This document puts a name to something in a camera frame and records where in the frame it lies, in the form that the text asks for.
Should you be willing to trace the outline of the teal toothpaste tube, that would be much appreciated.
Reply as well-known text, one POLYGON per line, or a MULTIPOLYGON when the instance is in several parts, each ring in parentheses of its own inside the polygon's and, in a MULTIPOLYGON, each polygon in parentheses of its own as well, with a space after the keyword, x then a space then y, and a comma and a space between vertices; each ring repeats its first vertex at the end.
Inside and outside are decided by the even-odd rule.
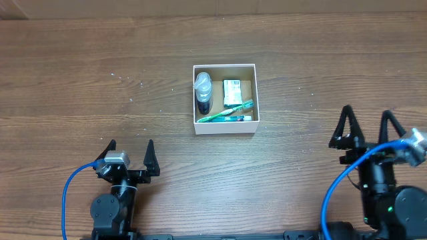
POLYGON ((224 122, 240 122, 240 121, 252 121, 252 117, 249 115, 239 116, 223 116, 216 117, 208 121, 208 123, 224 123, 224 122))

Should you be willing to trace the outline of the dark soap pump bottle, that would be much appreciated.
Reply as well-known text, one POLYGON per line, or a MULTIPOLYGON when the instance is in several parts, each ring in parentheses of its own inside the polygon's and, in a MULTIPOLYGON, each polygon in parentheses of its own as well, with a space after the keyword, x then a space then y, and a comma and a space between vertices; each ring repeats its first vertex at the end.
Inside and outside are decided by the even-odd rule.
POLYGON ((194 86, 197 108, 202 115, 207 115, 211 109, 212 81, 206 72, 197 75, 194 86))

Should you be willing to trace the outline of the green soap bar package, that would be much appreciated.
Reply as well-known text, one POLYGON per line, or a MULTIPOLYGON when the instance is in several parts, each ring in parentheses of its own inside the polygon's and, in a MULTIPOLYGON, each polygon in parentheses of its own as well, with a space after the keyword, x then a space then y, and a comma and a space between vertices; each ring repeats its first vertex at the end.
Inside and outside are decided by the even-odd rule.
POLYGON ((224 79, 224 107, 232 108, 243 103, 241 82, 239 79, 224 79))

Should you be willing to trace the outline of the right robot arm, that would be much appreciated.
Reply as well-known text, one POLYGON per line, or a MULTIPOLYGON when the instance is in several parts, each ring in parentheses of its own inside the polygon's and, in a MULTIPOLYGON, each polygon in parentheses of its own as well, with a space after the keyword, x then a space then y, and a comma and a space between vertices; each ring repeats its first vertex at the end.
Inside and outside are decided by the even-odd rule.
POLYGON ((365 140, 350 105, 343 107, 328 144, 344 150, 340 164, 345 169, 328 187, 321 206, 319 239, 425 239, 426 191, 396 184, 394 166, 417 167, 426 161, 426 133, 406 131, 393 113, 382 114, 378 141, 365 140), (340 182, 356 170, 364 222, 371 231, 357 231, 351 223, 329 222, 328 206, 340 182))

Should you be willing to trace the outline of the green white toothbrush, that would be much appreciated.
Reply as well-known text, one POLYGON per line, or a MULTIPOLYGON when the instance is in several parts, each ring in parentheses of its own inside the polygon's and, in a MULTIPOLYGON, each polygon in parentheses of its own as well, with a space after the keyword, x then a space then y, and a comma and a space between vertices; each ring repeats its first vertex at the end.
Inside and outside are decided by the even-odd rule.
POLYGON ((238 106, 233 107, 231 109, 226 109, 226 110, 224 110, 220 113, 217 113, 215 115, 203 117, 203 118, 197 120, 197 122, 198 123, 205 123, 205 122, 211 121, 211 120, 218 118, 218 117, 225 117, 225 116, 231 115, 232 113, 235 113, 238 111, 251 109, 253 106, 254 106, 254 101, 251 99, 251 100, 245 101, 241 105, 238 105, 238 106))

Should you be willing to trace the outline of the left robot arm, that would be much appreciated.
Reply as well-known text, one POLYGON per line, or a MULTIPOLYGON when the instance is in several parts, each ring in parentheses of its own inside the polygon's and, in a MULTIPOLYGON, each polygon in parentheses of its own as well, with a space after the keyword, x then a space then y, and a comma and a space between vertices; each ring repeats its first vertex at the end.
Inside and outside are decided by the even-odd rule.
POLYGON ((95 160, 93 169, 111 188, 91 204, 92 239, 141 239, 141 233, 132 227, 137 186, 149 184, 152 177, 160 175, 153 141, 149 140, 143 158, 145 169, 130 169, 129 164, 128 154, 116 149, 115 140, 95 160))

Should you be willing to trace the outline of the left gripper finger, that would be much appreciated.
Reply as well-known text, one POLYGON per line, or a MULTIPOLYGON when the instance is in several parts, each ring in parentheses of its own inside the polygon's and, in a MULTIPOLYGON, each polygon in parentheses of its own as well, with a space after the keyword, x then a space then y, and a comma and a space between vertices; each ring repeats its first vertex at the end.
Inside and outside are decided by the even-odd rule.
POLYGON ((157 157, 155 155, 154 142, 152 139, 149 140, 149 143, 147 145, 147 150, 145 152, 143 164, 146 166, 147 174, 150 177, 160 176, 160 167, 157 161, 157 157))
POLYGON ((95 161, 104 159, 109 151, 115 151, 115 150, 116 150, 116 141, 112 139, 95 161))

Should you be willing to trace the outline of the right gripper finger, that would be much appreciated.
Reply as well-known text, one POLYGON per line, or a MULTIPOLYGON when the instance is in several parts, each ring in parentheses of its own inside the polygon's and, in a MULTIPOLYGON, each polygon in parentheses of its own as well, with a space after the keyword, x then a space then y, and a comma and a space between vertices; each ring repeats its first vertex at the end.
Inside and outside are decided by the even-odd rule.
POLYGON ((364 135, 350 105, 342 108, 340 119, 328 144, 334 149, 355 149, 365 144, 364 135))
POLYGON ((382 114, 380 122, 380 130, 378 136, 378 143, 383 144, 389 142, 388 139, 388 123, 391 123, 393 128, 399 137, 403 137, 406 134, 406 130, 401 126, 398 120, 395 118, 390 110, 385 110, 382 114))

